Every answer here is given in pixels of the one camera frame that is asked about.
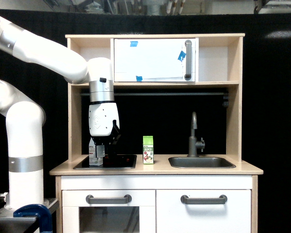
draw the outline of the ceiling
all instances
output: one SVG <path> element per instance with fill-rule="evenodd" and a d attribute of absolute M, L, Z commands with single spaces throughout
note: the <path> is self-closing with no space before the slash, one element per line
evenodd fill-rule
<path fill-rule="evenodd" d="M 291 0 L 0 0 L 0 9 L 118 15 L 291 13 Z"/>

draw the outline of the blue tape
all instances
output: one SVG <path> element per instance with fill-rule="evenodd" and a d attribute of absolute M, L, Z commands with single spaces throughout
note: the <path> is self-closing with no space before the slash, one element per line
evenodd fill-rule
<path fill-rule="evenodd" d="M 130 46 L 131 47 L 137 47 L 138 41 L 131 41 Z"/>
<path fill-rule="evenodd" d="M 142 76 L 136 76 L 137 82 L 142 82 Z"/>
<path fill-rule="evenodd" d="M 180 52 L 180 55 L 179 55 L 179 57 L 178 57 L 178 60 L 180 60 L 180 61 L 182 62 L 183 59 L 185 58 L 185 56 L 186 56 L 186 53 L 183 52 L 183 51 L 181 51 L 181 52 Z"/>

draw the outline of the wooden shelf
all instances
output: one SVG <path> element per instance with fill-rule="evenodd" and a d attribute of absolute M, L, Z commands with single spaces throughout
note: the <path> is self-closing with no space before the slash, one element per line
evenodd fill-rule
<path fill-rule="evenodd" d="M 226 155 L 242 160 L 242 75 L 243 33 L 233 34 L 160 34 L 160 35 L 66 35 L 68 48 L 86 60 L 96 57 L 109 58 L 114 66 L 115 39 L 172 39 L 196 38 L 195 82 L 114 82 L 114 91 L 134 92 L 142 89 L 164 89 L 182 92 L 198 89 L 226 88 L 229 105 L 226 110 Z M 69 161 L 81 156 L 81 93 L 88 84 L 68 85 Z"/>

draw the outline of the oven window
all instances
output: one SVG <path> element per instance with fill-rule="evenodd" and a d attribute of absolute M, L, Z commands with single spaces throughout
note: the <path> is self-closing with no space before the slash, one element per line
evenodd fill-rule
<path fill-rule="evenodd" d="M 80 207 L 80 233 L 140 232 L 138 206 Z"/>

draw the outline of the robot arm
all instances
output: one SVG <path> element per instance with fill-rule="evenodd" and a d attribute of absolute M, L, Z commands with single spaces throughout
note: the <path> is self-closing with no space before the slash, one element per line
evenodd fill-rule
<path fill-rule="evenodd" d="M 9 153 L 8 208 L 44 202 L 43 109 L 21 91 L 0 80 L 0 113 L 6 117 Z"/>
<path fill-rule="evenodd" d="M 89 129 L 97 146 L 114 146 L 120 136 L 114 102 L 111 61 L 94 58 L 86 62 L 76 52 L 37 36 L 0 17 L 0 50 L 28 63 L 36 63 L 64 76 L 73 84 L 89 83 Z M 104 150 L 96 150 L 104 156 Z"/>

